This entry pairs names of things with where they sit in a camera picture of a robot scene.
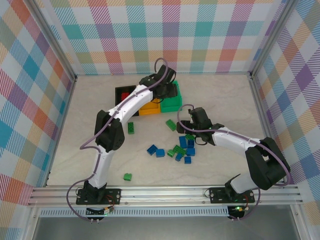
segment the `purple cable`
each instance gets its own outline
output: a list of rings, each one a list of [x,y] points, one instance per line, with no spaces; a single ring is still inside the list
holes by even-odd
[[[262,145],[261,143],[256,142],[256,141],[254,141],[254,140],[251,140],[251,139],[248,138],[248,137],[242,136],[242,135],[240,135],[240,134],[237,134],[237,133],[231,132],[231,131],[220,130],[220,129],[194,130],[194,129],[191,129],[191,128],[186,127],[186,126],[181,122],[180,117],[179,117],[179,112],[182,110],[183,107],[186,107],[186,106],[190,106],[190,107],[192,107],[192,109],[195,109],[195,106],[192,105],[192,104],[184,104],[184,105],[182,105],[182,106],[179,108],[179,110],[178,110],[178,112],[177,112],[177,119],[178,119],[179,124],[180,124],[184,129],[186,129],[186,130],[188,130],[188,131],[190,131],[190,132],[194,132],[194,133],[215,132],[215,133],[230,134],[230,135],[233,135],[233,136],[238,137],[238,138],[240,138],[240,139],[246,140],[246,141],[248,141],[248,142],[251,142],[251,143],[253,143],[253,144],[261,147],[262,149],[264,149],[264,150],[266,150],[268,153],[270,153],[270,154],[277,160],[277,162],[281,165],[281,167],[282,167],[283,170],[285,171],[285,175],[286,175],[286,177],[287,177],[286,182],[283,183],[283,184],[275,184],[275,186],[284,187],[284,186],[287,186],[287,185],[290,183],[290,181],[291,181],[291,176],[290,176],[290,173],[289,173],[288,169],[287,169],[286,166],[284,165],[284,163],[283,163],[283,162],[280,160],[280,158],[279,158],[277,155],[275,155],[269,148],[267,148],[266,146]],[[260,188],[258,188],[258,199],[257,199],[257,201],[256,201],[256,204],[255,204],[254,208],[253,208],[247,215],[245,215],[244,217],[241,218],[242,220],[244,220],[244,219],[246,219],[247,217],[249,217],[249,216],[255,211],[256,207],[258,206],[258,204],[259,204],[259,202],[260,202],[260,197],[261,197],[261,191],[260,191]]]
[[[101,156],[101,151],[100,149],[97,147],[97,146],[87,146],[89,143],[91,143],[94,139],[96,139],[107,127],[108,125],[111,123],[111,121],[114,119],[114,117],[119,113],[119,110],[132,98],[134,98],[136,95],[144,92],[144,91],[147,91],[155,86],[157,86],[158,84],[160,84],[162,82],[162,80],[165,78],[165,76],[167,75],[167,72],[168,72],[168,62],[167,60],[165,60],[163,57],[159,57],[157,60],[155,60],[155,63],[154,63],[154,71],[157,72],[157,63],[159,60],[163,60],[165,62],[165,71],[164,71],[164,74],[162,75],[162,77],[157,81],[155,82],[154,84],[152,84],[151,86],[148,86],[138,92],[136,92],[136,94],[133,94],[131,95],[130,97],[127,97],[125,100],[123,100],[121,102],[121,104],[119,105],[119,107],[117,108],[117,110],[114,112],[114,114],[110,117],[110,119],[106,122],[106,124],[103,126],[103,128],[101,128],[101,130],[99,132],[97,132],[93,137],[91,137],[88,141],[86,141],[84,144],[82,144],[80,146],[80,150],[84,150],[84,149],[95,149],[99,152],[99,155],[98,155],[98,158],[96,160],[96,164],[95,164],[95,167],[94,167],[94,170],[93,170],[93,174],[89,177],[87,177],[86,179],[82,179],[82,180],[79,180],[77,182],[75,182],[74,184],[72,184],[68,191],[66,192],[66,203],[68,204],[69,208],[71,209],[71,211],[77,215],[79,218],[85,220],[85,221],[88,221],[88,222],[97,222],[96,220],[94,221],[91,221],[89,220],[88,218],[84,217],[84,216],[81,216],[80,214],[77,213],[77,211],[71,206],[70,204],[70,201],[69,201],[69,193],[71,191],[71,189],[79,184],[79,183],[82,183],[82,182],[85,182],[85,181],[88,181],[90,179],[92,179],[94,177],[94,175],[96,174],[97,172],[97,169],[98,169],[98,165],[99,165],[99,162],[100,162],[100,156]]]

